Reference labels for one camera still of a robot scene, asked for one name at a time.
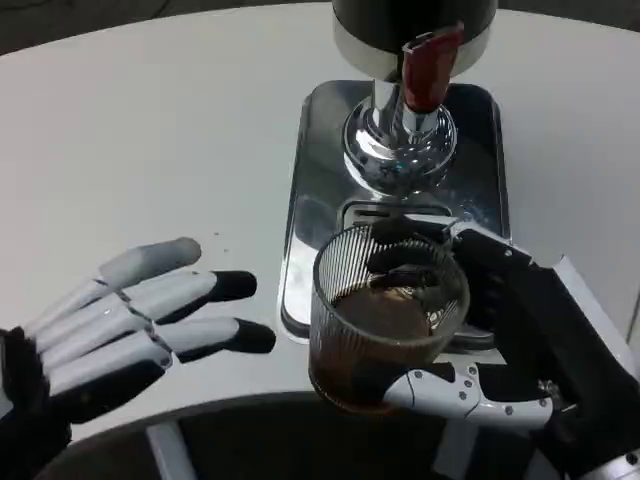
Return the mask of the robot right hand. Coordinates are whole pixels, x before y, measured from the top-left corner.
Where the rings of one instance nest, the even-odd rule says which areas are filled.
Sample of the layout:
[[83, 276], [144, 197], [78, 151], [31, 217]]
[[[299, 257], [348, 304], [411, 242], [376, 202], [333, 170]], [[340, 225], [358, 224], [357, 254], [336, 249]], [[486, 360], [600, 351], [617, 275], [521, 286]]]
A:
[[470, 315], [489, 323], [502, 357], [524, 377], [556, 386], [560, 404], [534, 434], [573, 478], [639, 453], [639, 378], [629, 348], [567, 258], [553, 267], [472, 221], [401, 215], [372, 227], [389, 246], [375, 273], [416, 264], [408, 240], [450, 248], [466, 273]]

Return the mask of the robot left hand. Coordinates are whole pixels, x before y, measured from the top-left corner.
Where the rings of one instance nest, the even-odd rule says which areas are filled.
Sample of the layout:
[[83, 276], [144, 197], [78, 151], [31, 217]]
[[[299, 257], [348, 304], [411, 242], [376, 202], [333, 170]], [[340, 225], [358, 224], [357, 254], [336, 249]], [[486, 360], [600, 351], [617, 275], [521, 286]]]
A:
[[132, 248], [32, 322], [2, 331], [3, 478], [37, 477], [70, 444], [73, 426], [136, 398], [174, 362], [273, 350], [266, 325], [196, 317], [257, 289], [248, 271], [196, 270], [200, 256], [189, 237]]

